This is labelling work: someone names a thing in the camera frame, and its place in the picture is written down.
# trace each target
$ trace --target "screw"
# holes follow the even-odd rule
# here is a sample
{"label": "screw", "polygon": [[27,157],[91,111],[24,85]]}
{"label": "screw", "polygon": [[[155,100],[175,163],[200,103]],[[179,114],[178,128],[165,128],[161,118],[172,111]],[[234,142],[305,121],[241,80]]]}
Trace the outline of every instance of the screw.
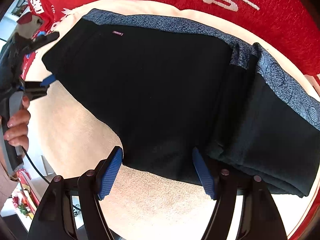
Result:
{"label": "screw", "polygon": [[221,174],[224,176],[228,176],[229,175],[229,171],[227,169],[223,169],[221,170]]}
{"label": "screw", "polygon": [[87,176],[91,177],[94,175],[94,170],[88,170],[86,173],[85,173]]}
{"label": "screw", "polygon": [[262,181],[261,177],[258,176],[258,175],[253,176],[253,179],[254,179],[256,182],[261,182],[261,181]]}
{"label": "screw", "polygon": [[60,181],[61,180],[61,176],[55,176],[54,178],[53,178],[53,181],[54,182],[58,182],[58,181]]}

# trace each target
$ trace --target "black fabric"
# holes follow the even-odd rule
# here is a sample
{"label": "black fabric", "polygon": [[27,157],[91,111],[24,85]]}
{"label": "black fabric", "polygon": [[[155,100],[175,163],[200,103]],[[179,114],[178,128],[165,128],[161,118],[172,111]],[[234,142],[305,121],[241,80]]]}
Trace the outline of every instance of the black fabric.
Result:
{"label": "black fabric", "polygon": [[247,69],[230,58],[215,37],[81,19],[43,62],[119,136],[124,165],[200,185],[198,147],[262,175],[272,193],[308,195],[320,132],[256,74],[255,56]]}

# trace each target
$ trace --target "blue textured pad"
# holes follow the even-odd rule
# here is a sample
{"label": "blue textured pad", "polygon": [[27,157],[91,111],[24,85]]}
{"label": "blue textured pad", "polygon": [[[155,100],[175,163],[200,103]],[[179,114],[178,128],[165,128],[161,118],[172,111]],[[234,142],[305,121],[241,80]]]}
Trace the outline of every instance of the blue textured pad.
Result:
{"label": "blue textured pad", "polygon": [[106,173],[103,175],[101,181],[101,190],[98,194],[100,200],[103,200],[105,196],[109,195],[110,190],[115,182],[116,176],[122,163],[123,151],[119,148],[113,157]]}
{"label": "blue textured pad", "polygon": [[40,86],[41,87],[46,87],[49,86],[51,83],[55,82],[57,79],[54,75],[50,75],[48,77],[46,77],[41,83]]}
{"label": "blue textured pad", "polygon": [[215,199],[213,177],[197,148],[194,148],[192,151],[192,159],[205,193],[212,199]]}

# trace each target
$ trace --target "human hand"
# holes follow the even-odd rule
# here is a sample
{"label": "human hand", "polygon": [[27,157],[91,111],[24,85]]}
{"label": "human hand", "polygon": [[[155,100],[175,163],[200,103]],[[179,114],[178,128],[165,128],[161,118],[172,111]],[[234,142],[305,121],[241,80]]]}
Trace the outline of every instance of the human hand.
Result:
{"label": "human hand", "polygon": [[15,113],[8,121],[9,130],[5,132],[3,137],[10,145],[22,146],[27,151],[29,148],[28,123],[31,117],[27,110],[30,106],[30,100],[27,96],[22,98],[22,105],[23,109]]}

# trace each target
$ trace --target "black cable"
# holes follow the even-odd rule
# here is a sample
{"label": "black cable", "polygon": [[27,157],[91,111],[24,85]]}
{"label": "black cable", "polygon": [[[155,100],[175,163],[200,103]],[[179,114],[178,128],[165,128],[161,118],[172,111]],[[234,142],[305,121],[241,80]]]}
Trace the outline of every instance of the black cable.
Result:
{"label": "black cable", "polygon": [[[48,184],[50,184],[50,182],[41,174],[41,172],[36,168],[36,166],[33,164],[32,160],[30,159],[29,155],[27,154],[27,151],[22,147],[22,150],[24,152],[24,154],[26,155],[26,157],[28,158],[29,162],[31,163],[32,167],[36,170],[36,172],[38,172],[38,174],[40,175],[40,177]],[[76,210],[79,210],[81,212],[80,208],[77,208],[75,205],[73,205],[73,208],[75,208]]]}

